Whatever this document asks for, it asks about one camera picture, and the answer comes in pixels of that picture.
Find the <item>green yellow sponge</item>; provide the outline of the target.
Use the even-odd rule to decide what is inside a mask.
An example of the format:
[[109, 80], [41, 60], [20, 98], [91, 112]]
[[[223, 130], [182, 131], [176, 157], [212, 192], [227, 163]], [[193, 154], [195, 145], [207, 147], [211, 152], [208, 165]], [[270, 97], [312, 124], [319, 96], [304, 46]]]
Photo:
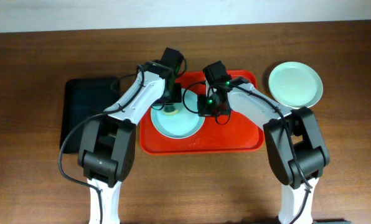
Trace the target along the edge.
[[164, 116], [173, 116], [173, 115], [177, 114], [178, 112], [179, 112], [179, 110], [174, 105], [167, 105], [167, 106], [163, 107], [161, 113]]

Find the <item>light blue plate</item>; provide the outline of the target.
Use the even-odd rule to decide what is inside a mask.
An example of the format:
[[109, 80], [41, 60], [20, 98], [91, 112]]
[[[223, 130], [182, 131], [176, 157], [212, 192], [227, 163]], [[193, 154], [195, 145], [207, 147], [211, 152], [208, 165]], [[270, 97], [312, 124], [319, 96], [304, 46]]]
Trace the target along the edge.
[[174, 105], [179, 112], [173, 116], [164, 116], [161, 113], [160, 106], [153, 106], [150, 112], [153, 126], [162, 135], [172, 139], [188, 138], [194, 135], [204, 124], [205, 118], [191, 113], [183, 102], [170, 105]]

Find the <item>light green plate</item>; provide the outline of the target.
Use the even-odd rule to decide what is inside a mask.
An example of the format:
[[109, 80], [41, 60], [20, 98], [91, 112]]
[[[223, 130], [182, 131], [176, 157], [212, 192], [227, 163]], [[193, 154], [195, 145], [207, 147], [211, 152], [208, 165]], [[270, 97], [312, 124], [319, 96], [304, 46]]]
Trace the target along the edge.
[[301, 62], [283, 62], [268, 76], [273, 98], [292, 108], [312, 107], [322, 98], [324, 87], [319, 74]]

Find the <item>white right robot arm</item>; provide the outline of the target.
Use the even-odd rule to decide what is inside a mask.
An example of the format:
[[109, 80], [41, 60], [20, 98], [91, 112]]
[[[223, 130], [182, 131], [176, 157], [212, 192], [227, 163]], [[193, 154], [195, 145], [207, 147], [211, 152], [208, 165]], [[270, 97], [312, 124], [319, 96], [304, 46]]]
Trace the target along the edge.
[[314, 190], [330, 162], [311, 109], [283, 106], [259, 92], [243, 77], [207, 78], [198, 97], [199, 116], [218, 117], [233, 111], [263, 130], [268, 160], [281, 183], [279, 223], [313, 223]]

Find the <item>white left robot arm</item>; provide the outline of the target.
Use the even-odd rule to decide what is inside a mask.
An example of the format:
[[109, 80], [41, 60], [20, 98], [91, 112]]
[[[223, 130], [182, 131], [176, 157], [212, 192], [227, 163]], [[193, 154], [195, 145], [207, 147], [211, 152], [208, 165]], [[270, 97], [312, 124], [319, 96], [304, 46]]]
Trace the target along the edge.
[[160, 59], [138, 66], [123, 96], [84, 122], [77, 162], [90, 189], [90, 223], [120, 222], [120, 187], [134, 162], [136, 127], [153, 104], [171, 98], [182, 63]]

